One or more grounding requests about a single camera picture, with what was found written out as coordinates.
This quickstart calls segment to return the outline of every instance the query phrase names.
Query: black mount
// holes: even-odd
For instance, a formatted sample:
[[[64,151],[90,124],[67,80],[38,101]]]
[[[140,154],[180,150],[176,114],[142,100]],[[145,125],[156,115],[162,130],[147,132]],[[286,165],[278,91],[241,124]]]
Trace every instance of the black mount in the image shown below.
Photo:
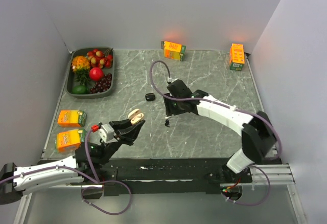
[[[0,171],[0,181],[14,175],[16,165],[14,163],[5,164]],[[11,204],[21,199],[22,193],[15,190],[13,180],[0,185],[0,205]]]

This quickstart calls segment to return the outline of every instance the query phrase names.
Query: white wall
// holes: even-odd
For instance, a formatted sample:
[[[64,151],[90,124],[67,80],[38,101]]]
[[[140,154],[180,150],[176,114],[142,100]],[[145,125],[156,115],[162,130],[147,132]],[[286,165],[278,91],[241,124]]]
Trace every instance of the white wall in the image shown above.
[[[159,49],[162,40],[188,49],[251,53],[280,0],[42,0],[70,50],[85,46]]]
[[[326,223],[327,0],[281,0],[250,61],[309,223]]]
[[[0,0],[0,169],[39,159],[68,51],[40,0]],[[19,203],[0,206],[12,224]]]

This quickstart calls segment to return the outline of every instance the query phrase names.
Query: beige object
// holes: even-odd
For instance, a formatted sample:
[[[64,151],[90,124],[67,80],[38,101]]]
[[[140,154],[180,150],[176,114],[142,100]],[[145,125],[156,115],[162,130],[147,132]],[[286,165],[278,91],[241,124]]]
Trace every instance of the beige object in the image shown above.
[[[144,114],[141,113],[140,109],[135,109],[128,114],[128,119],[131,120],[131,124],[138,123],[143,120]]]

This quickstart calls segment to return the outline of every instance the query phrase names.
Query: juice carton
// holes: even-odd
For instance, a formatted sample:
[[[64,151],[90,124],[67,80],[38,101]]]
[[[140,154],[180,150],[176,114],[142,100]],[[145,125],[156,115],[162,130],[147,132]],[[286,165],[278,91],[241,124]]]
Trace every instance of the juice carton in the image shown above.
[[[85,141],[84,128],[73,129],[57,134],[56,152],[65,153],[76,150]]]
[[[229,69],[241,71],[245,65],[244,48],[242,44],[233,43],[229,51]]]
[[[186,50],[186,46],[184,45],[169,42],[169,41],[162,41],[161,49],[163,49],[163,54],[165,58],[176,59],[179,61],[184,60],[184,54]]]
[[[61,127],[83,127],[86,113],[83,110],[62,110],[59,114],[58,124]]]

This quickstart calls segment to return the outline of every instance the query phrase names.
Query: gray marble surface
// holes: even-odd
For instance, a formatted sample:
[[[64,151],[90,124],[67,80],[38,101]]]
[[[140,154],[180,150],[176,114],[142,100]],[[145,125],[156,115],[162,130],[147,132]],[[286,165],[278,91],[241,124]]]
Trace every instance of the gray marble surface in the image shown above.
[[[115,91],[108,97],[80,100],[65,91],[61,97],[55,124],[43,158],[61,159],[67,154],[55,153],[55,139],[59,132],[69,130],[57,124],[62,109],[79,109],[87,113],[85,129],[99,122],[122,120],[140,108],[145,114],[144,124],[133,146],[123,145],[114,155],[117,158],[201,158],[229,157],[241,147],[241,138],[231,129],[205,117],[182,114],[170,119],[170,128],[164,126],[163,98],[147,102],[145,94],[154,92],[149,80],[152,60],[164,60],[172,78],[182,79],[192,91],[204,90],[216,99],[238,108],[256,112],[259,99],[247,65],[241,72],[226,66],[228,53],[220,51],[187,51],[184,62],[165,59],[162,50],[115,50]],[[154,80],[166,92],[167,72],[162,65],[154,70]],[[99,136],[92,134],[91,142]]]

